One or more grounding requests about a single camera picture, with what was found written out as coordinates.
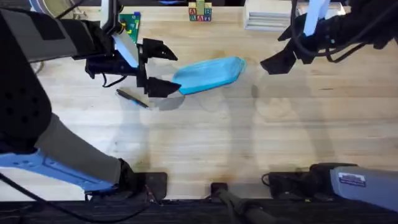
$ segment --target cable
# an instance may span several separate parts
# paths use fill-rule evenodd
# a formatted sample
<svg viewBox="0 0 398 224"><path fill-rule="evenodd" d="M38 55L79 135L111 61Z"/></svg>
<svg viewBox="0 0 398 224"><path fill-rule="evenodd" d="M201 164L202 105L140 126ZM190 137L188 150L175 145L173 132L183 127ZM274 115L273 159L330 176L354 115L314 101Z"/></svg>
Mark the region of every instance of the cable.
<svg viewBox="0 0 398 224"><path fill-rule="evenodd" d="M363 35L365 35L369 30L371 30L377 23L379 23L384 17L386 17L388 14L390 14L396 7L398 7L398 1L395 2L391 7L388 7L382 14L380 14L375 20L373 20L370 24L368 24L359 34L354 36L350 41L348 41L346 44L342 46L338 46L334 50L328 51L328 52L312 52L307 50L299 41L299 38L297 36L296 30L295 30L295 12L297 10L297 0L292 0L292 11L290 12L290 27L292 30L292 38L298 49L302 51L303 53L312 56L312 57L324 57L324 56L330 56L335 53L341 52L351 44L354 44L356 41L358 41Z"/></svg>
<svg viewBox="0 0 398 224"><path fill-rule="evenodd" d="M234 208L232 206L232 203L230 201L226 201L224 203L226 203L226 206L228 207L228 215L229 215L229 218L232 221L232 224L236 224L236 220L235 220L236 217L235 217L235 212L234 212Z"/></svg>
<svg viewBox="0 0 398 224"><path fill-rule="evenodd" d="M117 219L117 220L94 220L94 219L91 219L91 218L86 218L84 216L81 216L81 215L79 215L77 213L71 212L71 211L67 210L66 208L63 208L61 206L58 206L58 205L56 205L54 203L48 202L48 201L40 198L36 194L33 194L32 192L28 191L27 189L21 187L19 184L15 183L14 181L12 181L8 177L6 177L1 172L0 172L0 179L4 183L10 185L12 188L18 190L20 193L30 197L31 199L34 199L34 200L36 200L36 201L38 201L40 203L43 203L43 204L45 204L45 205L47 205L49 207L52 207L52 208L54 208L54 209L56 209L56 210L58 210L60 212L65 213L67 215L75 217L75 218L77 218L77 219L79 219L81 221L89 222L89 223L118 223L118 222L123 222L123 221L126 221L126 220L128 220L130 218L133 218L133 217L137 216L138 214L140 214L141 212L143 212L143 211L145 211L145 210L147 210L149 208L148 205L143 206L141 209L139 209L138 211L134 212L133 214L131 214L129 216L126 216L124 218Z"/></svg>
<svg viewBox="0 0 398 224"><path fill-rule="evenodd" d="M328 59L329 62L332 62L332 63L339 63L339 62L341 62L342 60L346 59L346 58L347 58L348 56L350 56L351 54L353 54L355 51L357 51L357 50L363 48L366 44L368 44L368 43L367 43L367 42L363 42L363 43L358 44L357 46L353 47L351 50L347 51L345 54L343 54L342 56L340 56L340 57L337 58L337 59L333 59L333 58L331 57L331 55L326 55L326 58Z"/></svg>
<svg viewBox="0 0 398 224"><path fill-rule="evenodd" d="M264 185L267 186L267 187L269 187L269 183L267 183L267 182L264 180L264 178L268 177L268 175L269 175L269 173L264 174L264 175L261 177L261 182L262 182L262 184L264 184Z"/></svg>
<svg viewBox="0 0 398 224"><path fill-rule="evenodd" d="M116 80L115 82L112 82L111 84L107 85L106 83L108 82L108 80L106 79L106 75L104 73L102 73L102 77L104 78L104 85L102 85L102 87L104 88L109 88L111 86L114 86L127 78L127 76L123 76L120 79Z"/></svg>
<svg viewBox="0 0 398 224"><path fill-rule="evenodd" d="M79 7L81 4L83 4L83 2L85 2L86 0L80 0L78 3L75 3L72 7L70 7L69 9L65 10L63 13L59 14L56 19L61 19L64 16L66 16L69 12L72 12L72 10L76 9L77 7Z"/></svg>

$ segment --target blue cloth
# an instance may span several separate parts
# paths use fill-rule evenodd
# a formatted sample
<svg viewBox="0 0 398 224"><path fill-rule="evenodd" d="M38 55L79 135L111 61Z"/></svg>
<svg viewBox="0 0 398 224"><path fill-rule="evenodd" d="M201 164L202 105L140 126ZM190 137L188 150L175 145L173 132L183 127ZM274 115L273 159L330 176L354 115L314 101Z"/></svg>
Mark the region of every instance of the blue cloth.
<svg viewBox="0 0 398 224"><path fill-rule="evenodd" d="M239 57L206 60L181 68L173 82L181 85L181 94L192 94L235 82L245 66Z"/></svg>

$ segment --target marker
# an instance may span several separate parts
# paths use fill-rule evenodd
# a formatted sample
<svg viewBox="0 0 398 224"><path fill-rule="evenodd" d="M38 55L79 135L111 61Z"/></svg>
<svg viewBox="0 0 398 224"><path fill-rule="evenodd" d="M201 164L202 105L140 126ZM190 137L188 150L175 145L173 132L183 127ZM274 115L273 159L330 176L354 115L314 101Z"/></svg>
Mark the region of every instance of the marker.
<svg viewBox="0 0 398 224"><path fill-rule="evenodd" d="M125 98L125 99L127 99L127 100L133 101L135 104L137 104L137 105L139 105L139 106L142 106L143 108L149 109L149 106L148 106L148 105L146 105L146 104L143 103L142 101L138 100L137 98L131 96L130 94L126 93L125 91L122 91L122 90L120 90L120 89L117 89L117 90L116 90L116 93L117 93L119 96L121 96L121 97L123 97L123 98Z"/></svg>

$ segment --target wooden table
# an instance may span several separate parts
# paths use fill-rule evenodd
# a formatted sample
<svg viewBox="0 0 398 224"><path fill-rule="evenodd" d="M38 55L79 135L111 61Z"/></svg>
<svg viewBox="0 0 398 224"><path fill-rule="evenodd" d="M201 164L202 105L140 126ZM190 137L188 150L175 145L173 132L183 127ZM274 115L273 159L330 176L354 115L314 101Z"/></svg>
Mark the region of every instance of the wooden table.
<svg viewBox="0 0 398 224"><path fill-rule="evenodd" d="M98 19L97 7L83 8ZM213 22L189 22L187 8L128 7L143 14L140 39L164 40L178 62L151 60L148 74L170 80L178 68L239 56L246 71L231 85L158 102L145 110L101 88L84 61L46 62L39 74L68 127L135 171L169 174L168 198L203 198L212 182L257 197L262 174L316 162L353 162L398 170L398 48L366 47L339 63L297 62L288 75L268 75L259 62L281 50L278 33L244 30L241 7L215 7ZM139 92L135 78L119 86ZM81 200L74 185L6 169L5 174L49 200ZM1 200L27 198L1 185Z"/></svg>

